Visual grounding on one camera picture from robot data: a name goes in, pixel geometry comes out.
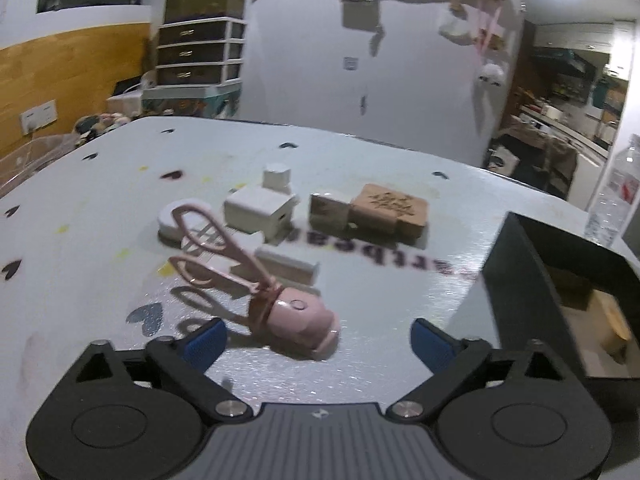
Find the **black storage box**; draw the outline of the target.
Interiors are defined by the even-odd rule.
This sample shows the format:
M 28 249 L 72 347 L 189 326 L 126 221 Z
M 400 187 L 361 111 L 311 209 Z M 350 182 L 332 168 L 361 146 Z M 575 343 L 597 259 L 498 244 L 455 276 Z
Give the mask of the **black storage box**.
M 609 411 L 639 406 L 639 277 L 616 252 L 540 221 L 506 215 L 482 277 L 502 348 L 540 339 Z M 594 290 L 617 299 L 632 331 L 610 356 L 588 313 Z

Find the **beige wooden block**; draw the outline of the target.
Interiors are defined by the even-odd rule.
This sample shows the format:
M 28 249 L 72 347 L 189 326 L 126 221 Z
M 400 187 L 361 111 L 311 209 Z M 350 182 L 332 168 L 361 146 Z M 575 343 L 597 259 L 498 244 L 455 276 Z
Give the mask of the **beige wooden block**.
M 632 331 L 617 299 L 608 292 L 594 290 L 588 313 L 601 348 L 610 356 L 623 352 L 632 341 Z

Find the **pink eyelash curler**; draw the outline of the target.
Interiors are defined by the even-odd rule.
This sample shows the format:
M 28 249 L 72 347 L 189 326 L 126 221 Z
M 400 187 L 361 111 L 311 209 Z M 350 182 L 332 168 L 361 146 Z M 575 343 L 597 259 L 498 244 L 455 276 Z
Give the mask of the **pink eyelash curler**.
M 241 288 L 244 289 L 250 296 L 246 325 L 256 330 L 258 326 L 264 325 L 274 300 L 278 298 L 284 286 L 252 254 L 238 244 L 213 214 L 208 217 L 208 220 L 213 223 L 218 233 L 216 242 L 206 244 L 188 235 L 190 241 L 198 245 L 200 253 L 196 256 L 192 252 L 182 252 L 180 255 L 169 257 L 168 262 L 193 287 L 214 288 L 224 292 L 237 292 Z M 250 280 L 214 268 L 204 259 L 205 256 L 225 258 L 244 266 L 250 271 Z

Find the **pink round case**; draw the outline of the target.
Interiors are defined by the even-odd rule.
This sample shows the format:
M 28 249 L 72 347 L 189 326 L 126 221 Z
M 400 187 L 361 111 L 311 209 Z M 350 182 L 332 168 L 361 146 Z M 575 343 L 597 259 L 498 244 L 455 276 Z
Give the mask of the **pink round case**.
M 319 296 L 293 287 L 280 291 L 264 324 L 288 348 L 314 359 L 328 358 L 340 340 L 337 315 Z

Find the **white flat bar block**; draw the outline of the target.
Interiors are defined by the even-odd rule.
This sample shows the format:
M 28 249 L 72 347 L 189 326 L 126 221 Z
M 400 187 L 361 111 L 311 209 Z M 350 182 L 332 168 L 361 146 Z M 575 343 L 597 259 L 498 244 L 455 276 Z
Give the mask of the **white flat bar block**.
M 258 247 L 254 255 L 267 271 L 279 278 L 308 286 L 317 281 L 318 262 L 290 257 L 267 246 Z

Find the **brown engraved wooden box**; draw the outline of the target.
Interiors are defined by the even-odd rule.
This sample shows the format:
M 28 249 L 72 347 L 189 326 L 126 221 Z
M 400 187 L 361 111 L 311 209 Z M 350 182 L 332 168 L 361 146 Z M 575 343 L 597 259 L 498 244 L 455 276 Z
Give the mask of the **brown engraved wooden box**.
M 427 226 L 428 203 L 420 197 L 367 183 L 349 206 L 349 221 L 358 228 L 417 240 Z

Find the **white house-shaped block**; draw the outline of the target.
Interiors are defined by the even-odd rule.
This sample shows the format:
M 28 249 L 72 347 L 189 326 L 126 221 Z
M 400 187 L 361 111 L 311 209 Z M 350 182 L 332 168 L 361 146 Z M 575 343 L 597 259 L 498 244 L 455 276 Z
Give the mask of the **white house-shaped block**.
M 261 232 L 266 242 L 273 242 L 290 226 L 296 205 L 294 194 L 247 185 L 224 200 L 224 221 L 247 234 Z

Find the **beige rectangular block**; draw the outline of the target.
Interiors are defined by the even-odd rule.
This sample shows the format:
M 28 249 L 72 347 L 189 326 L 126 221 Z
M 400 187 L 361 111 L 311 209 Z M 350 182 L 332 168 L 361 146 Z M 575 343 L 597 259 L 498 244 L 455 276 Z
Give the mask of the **beige rectangular block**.
M 343 232 L 348 228 L 350 202 L 336 191 L 317 191 L 309 197 L 309 223 L 318 230 Z

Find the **small white cube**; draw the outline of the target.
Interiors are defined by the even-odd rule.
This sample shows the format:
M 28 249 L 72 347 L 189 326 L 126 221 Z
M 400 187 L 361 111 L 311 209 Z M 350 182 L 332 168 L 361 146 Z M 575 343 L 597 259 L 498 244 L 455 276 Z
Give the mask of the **small white cube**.
M 280 162 L 272 162 L 265 166 L 262 172 L 262 187 L 268 190 L 292 194 L 291 168 Z

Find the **chair with brown jacket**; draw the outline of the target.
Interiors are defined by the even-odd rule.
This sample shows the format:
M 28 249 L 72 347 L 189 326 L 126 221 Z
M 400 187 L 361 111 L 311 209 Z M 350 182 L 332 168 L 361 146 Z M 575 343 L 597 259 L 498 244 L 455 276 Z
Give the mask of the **chair with brown jacket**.
M 567 140 L 516 122 L 492 138 L 484 168 L 566 200 L 577 162 L 578 151 Z

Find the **clear plastic water bottle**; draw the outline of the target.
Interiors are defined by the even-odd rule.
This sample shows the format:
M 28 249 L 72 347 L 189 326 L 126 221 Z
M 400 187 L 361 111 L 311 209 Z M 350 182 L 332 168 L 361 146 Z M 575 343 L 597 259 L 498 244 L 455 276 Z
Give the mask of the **clear plastic water bottle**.
M 639 136 L 633 134 L 625 151 L 614 157 L 604 187 L 585 227 L 585 239 L 611 247 L 639 193 Z

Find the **clear plastic bin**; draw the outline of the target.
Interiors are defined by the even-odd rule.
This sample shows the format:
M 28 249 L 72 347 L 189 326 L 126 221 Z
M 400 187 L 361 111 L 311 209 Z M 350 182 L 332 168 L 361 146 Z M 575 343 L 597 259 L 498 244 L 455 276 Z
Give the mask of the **clear plastic bin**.
M 6 196 L 44 167 L 76 148 L 77 133 L 42 136 L 31 140 L 0 162 L 0 196 Z

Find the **white plush toy hanging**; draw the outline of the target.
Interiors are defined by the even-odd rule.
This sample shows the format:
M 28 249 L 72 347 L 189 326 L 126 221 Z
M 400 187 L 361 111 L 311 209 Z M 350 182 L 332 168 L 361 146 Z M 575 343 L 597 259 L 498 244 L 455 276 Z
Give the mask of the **white plush toy hanging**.
M 499 64 L 485 63 L 477 73 L 477 80 L 490 86 L 501 87 L 506 83 L 506 72 Z

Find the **white plastic drawer unit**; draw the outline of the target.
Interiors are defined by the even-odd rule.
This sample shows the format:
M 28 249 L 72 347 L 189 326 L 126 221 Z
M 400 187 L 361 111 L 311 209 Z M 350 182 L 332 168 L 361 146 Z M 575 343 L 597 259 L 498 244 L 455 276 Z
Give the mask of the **white plastic drawer unit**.
M 161 86 L 241 81 L 246 21 L 221 16 L 160 26 L 156 80 Z

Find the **wall power outlet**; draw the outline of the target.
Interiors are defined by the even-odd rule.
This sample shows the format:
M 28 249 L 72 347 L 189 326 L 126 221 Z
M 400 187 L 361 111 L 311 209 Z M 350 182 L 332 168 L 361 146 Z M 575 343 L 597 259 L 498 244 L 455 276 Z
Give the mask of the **wall power outlet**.
M 25 110 L 20 114 L 23 136 L 29 136 L 39 129 L 46 128 L 58 120 L 56 101 L 51 100 Z

